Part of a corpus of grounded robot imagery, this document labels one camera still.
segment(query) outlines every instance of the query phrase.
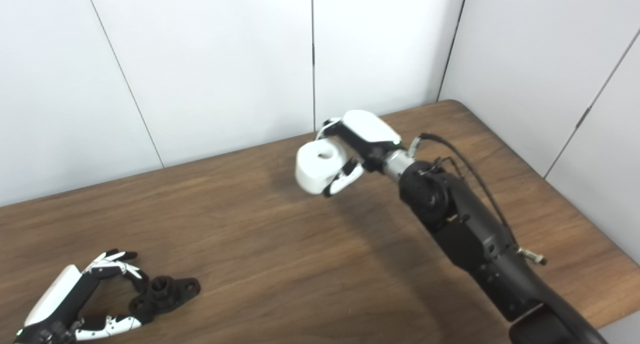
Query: robotic arm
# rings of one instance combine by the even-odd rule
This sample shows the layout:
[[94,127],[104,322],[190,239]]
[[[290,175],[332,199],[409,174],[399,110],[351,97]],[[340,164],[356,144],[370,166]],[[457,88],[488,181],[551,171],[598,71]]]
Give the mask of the robotic arm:
[[[338,137],[356,153],[346,159],[345,150],[327,137]],[[461,175],[446,172],[442,164],[416,160],[420,141],[436,141],[450,148],[466,164],[485,190],[498,218],[471,191]],[[542,255],[521,248],[505,216],[471,163],[445,139],[423,133],[409,150],[400,135],[372,113],[348,111],[343,118],[325,121],[316,141],[335,148],[343,164],[328,177],[310,175],[308,153],[314,141],[297,154],[295,177],[302,189],[312,194],[334,194],[354,182],[365,171],[378,172],[398,184],[400,200],[407,204],[426,230],[460,269],[475,280],[480,289],[509,322],[515,322],[509,337],[513,344],[606,344],[598,331],[569,303],[551,289],[528,265],[546,264]]]
[[[151,323],[155,315],[171,312],[200,293],[195,278],[158,276],[149,281],[140,268],[124,262],[137,256],[135,252],[112,249],[101,253],[82,272],[68,265],[31,310],[14,344],[71,344],[125,333]],[[131,314],[79,317],[100,281],[119,275],[130,280],[139,293],[129,304]]]

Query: black 3d-printed part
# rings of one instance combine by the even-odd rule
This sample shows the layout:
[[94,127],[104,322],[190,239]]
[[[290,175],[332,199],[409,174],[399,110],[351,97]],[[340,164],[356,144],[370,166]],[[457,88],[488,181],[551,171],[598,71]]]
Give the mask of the black 3d-printed part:
[[157,276],[148,282],[140,295],[131,300],[128,310],[144,325],[152,322],[158,314],[173,312],[200,291],[201,286],[196,278]]

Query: white wall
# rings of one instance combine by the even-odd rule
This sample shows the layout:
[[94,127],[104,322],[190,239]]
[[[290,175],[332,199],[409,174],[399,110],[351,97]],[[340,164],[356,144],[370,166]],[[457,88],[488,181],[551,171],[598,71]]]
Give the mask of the white wall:
[[638,0],[466,0],[439,98],[544,175],[638,27]]
[[165,166],[312,132],[311,0],[93,0]]
[[636,41],[547,180],[640,264],[638,119],[640,42]]
[[161,168],[89,0],[0,0],[0,206]]
[[463,0],[313,0],[315,121],[437,100]]
[[461,4],[0,0],[0,205],[433,102]]

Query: black cable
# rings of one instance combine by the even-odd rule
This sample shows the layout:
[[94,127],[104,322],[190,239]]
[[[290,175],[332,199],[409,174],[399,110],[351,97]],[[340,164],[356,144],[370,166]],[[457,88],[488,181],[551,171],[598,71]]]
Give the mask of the black cable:
[[478,184],[480,184],[480,187],[482,188],[482,191],[484,192],[484,194],[487,196],[487,198],[489,198],[489,202],[491,202],[491,205],[493,206],[493,209],[495,210],[496,214],[498,214],[498,217],[500,218],[500,221],[502,221],[502,224],[505,225],[505,227],[509,228],[509,224],[507,223],[505,214],[503,214],[503,211],[502,209],[500,209],[498,202],[496,202],[496,199],[494,199],[494,195],[491,194],[491,191],[489,190],[487,183],[482,179],[482,177],[476,170],[476,167],[473,166],[473,164],[471,164],[471,161],[469,161],[467,157],[462,155],[462,153],[458,150],[458,148],[456,148],[452,143],[447,141],[444,137],[441,137],[436,134],[429,134],[428,132],[423,132],[422,134],[420,134],[420,139],[422,141],[438,142],[446,146],[447,148],[449,148],[458,158],[460,158],[460,160],[464,163],[464,165],[469,169],[473,177],[475,177],[475,180],[477,180]]

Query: hole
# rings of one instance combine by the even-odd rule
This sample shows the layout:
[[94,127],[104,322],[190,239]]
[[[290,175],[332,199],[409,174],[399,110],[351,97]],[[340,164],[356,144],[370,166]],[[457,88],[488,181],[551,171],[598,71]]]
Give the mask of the hole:
[[151,289],[157,291],[163,290],[167,287],[167,280],[166,278],[155,278],[153,280],[153,282],[151,283]]
[[334,157],[333,150],[326,149],[318,153],[318,158],[320,159],[331,159],[333,157]]

